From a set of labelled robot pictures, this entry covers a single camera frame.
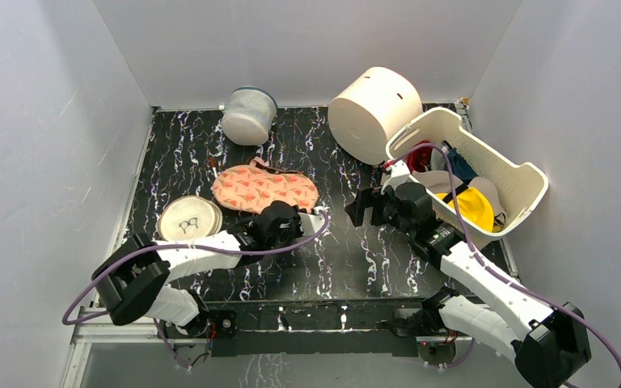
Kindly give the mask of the strawberry print mesh laundry bag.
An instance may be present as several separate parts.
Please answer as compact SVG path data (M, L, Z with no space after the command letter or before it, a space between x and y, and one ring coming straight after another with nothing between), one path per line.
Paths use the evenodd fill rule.
M260 158L226 168L211 192L222 207L254 214L277 200L310 211L319 200L318 188L303 173L273 168Z

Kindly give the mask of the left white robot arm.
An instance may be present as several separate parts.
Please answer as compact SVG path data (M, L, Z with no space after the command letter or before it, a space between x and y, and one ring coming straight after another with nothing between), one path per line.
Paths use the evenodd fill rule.
M171 282L216 269L235 269L267 255L291 251L320 234L324 213L275 200L259 215L217 234L185 242L153 241L135 234L91 277L112 323L124 326L155 318L199 336L211 316L198 293Z

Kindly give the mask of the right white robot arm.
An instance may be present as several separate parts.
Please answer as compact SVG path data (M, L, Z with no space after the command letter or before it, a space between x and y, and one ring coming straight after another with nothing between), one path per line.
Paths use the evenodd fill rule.
M367 210L371 225L389 225L405 234L420 259L482 300L478 305L443 287L395 325L434 335L448 330L468 334L512 361L533 387L559 387L591 360L586 329L576 321L581 311L569 302L550 307L526 294L511 276L471 250L455 227L437 218L424 186L406 182L397 188L363 188L345 208L354 226L362 226Z

